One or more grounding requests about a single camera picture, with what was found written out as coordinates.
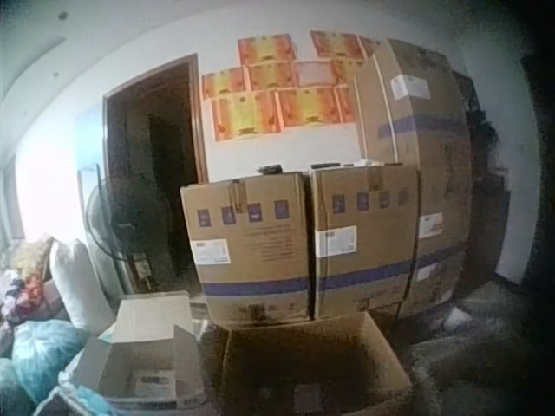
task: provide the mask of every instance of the open cardboard box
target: open cardboard box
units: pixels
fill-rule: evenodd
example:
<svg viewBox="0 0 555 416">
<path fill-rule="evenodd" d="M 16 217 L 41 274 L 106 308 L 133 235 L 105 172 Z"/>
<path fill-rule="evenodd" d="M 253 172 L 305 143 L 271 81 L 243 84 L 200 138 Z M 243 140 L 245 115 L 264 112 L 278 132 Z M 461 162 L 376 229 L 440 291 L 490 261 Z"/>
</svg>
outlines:
<svg viewBox="0 0 555 416">
<path fill-rule="evenodd" d="M 75 384 L 121 411 L 213 413 L 186 292 L 123 300 L 112 340 L 89 340 L 73 376 Z"/>
<path fill-rule="evenodd" d="M 220 394 L 225 414 L 390 415 L 410 380 L 366 314 L 229 334 Z"/>
</svg>

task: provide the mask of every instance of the blue stripe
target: blue stripe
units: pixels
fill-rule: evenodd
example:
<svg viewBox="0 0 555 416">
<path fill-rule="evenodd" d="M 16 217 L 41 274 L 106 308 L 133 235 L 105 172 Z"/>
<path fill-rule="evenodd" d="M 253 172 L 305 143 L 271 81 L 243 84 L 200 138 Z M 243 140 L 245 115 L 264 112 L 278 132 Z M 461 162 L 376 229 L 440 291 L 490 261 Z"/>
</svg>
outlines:
<svg viewBox="0 0 555 416">
<path fill-rule="evenodd" d="M 301 292 L 309 289 L 308 277 L 269 282 L 203 283 L 207 296 L 257 296 Z"/>
<path fill-rule="evenodd" d="M 416 114 L 393 121 L 395 134 L 410 132 L 443 132 L 464 134 L 467 130 L 465 122 L 457 119 L 434 117 L 433 115 Z M 384 124 L 378 127 L 378 139 L 391 137 L 391 126 Z"/>
<path fill-rule="evenodd" d="M 466 243 L 458 243 L 451 247 L 447 247 L 446 249 L 438 250 L 432 254 L 427 254 L 426 256 L 419 257 L 416 259 L 415 267 L 416 269 L 419 269 L 421 267 L 429 266 L 430 264 L 441 262 L 463 251 L 466 247 Z"/>
<path fill-rule="evenodd" d="M 356 284 L 372 283 L 389 277 L 409 273 L 411 262 L 390 264 L 378 269 L 358 270 L 342 275 L 326 276 L 320 278 L 319 289 L 331 290 L 346 288 Z"/>
</svg>

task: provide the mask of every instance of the white pillow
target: white pillow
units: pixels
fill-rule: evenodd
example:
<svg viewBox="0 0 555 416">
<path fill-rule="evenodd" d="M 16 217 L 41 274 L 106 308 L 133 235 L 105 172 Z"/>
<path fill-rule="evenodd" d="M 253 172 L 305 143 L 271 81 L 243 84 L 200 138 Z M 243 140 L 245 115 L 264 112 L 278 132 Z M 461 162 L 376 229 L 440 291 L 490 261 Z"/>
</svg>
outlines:
<svg viewBox="0 0 555 416">
<path fill-rule="evenodd" d="M 84 243 L 55 242 L 50 251 L 50 273 L 75 327 L 98 335 L 114 323 L 114 312 L 102 293 Z"/>
</svg>

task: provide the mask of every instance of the red poster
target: red poster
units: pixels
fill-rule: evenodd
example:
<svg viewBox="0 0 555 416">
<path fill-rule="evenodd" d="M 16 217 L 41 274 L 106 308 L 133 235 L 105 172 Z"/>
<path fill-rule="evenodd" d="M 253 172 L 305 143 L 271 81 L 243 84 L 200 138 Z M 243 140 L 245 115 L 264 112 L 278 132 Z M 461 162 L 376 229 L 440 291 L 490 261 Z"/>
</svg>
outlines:
<svg viewBox="0 0 555 416">
<path fill-rule="evenodd" d="M 333 88 L 279 91 L 286 127 L 318 126 L 341 122 Z"/>
<path fill-rule="evenodd" d="M 289 62 L 268 62 L 248 68 L 253 91 L 295 87 Z"/>
<path fill-rule="evenodd" d="M 247 37 L 237 42 L 241 65 L 267 61 L 294 61 L 296 58 L 289 35 Z"/>
<path fill-rule="evenodd" d="M 350 98 L 349 87 L 337 87 L 337 100 L 339 101 L 339 111 L 343 123 L 354 123 L 355 112 L 353 111 L 353 102 Z"/>
<path fill-rule="evenodd" d="M 295 78 L 298 87 L 331 87 L 336 85 L 329 61 L 295 62 Z"/>
<path fill-rule="evenodd" d="M 331 61 L 333 74 L 337 85 L 348 84 L 355 76 L 355 72 L 364 64 L 364 61 L 353 59 L 334 59 Z"/>
<path fill-rule="evenodd" d="M 275 94 L 267 91 L 220 97 L 212 102 L 212 117 L 216 141 L 281 131 Z"/>
<path fill-rule="evenodd" d="M 355 35 L 312 30 L 312 41 L 321 58 L 364 59 Z"/>
<path fill-rule="evenodd" d="M 374 54 L 374 51 L 378 47 L 380 42 L 375 41 L 373 39 L 368 39 L 368 37 L 359 36 L 359 38 L 361 40 L 361 45 L 362 45 L 364 54 L 366 55 L 367 58 L 370 58 Z"/>
<path fill-rule="evenodd" d="M 242 68 L 231 68 L 202 75 L 202 92 L 205 99 L 218 95 L 245 91 Z"/>
</svg>

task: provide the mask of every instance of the plastic bag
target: plastic bag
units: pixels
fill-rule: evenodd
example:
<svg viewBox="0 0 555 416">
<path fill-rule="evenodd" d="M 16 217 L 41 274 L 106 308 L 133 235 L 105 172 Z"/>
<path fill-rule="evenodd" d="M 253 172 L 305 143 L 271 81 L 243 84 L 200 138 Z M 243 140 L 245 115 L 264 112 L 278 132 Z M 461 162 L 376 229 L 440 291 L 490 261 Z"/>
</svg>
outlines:
<svg viewBox="0 0 555 416">
<path fill-rule="evenodd" d="M 0 358 L 0 415 L 28 415 L 34 409 L 33 400 L 19 384 L 13 362 Z"/>
<path fill-rule="evenodd" d="M 16 328 L 12 360 L 17 378 L 36 403 L 48 397 L 62 371 L 82 350 L 87 334 L 71 323 L 28 321 Z"/>
</svg>

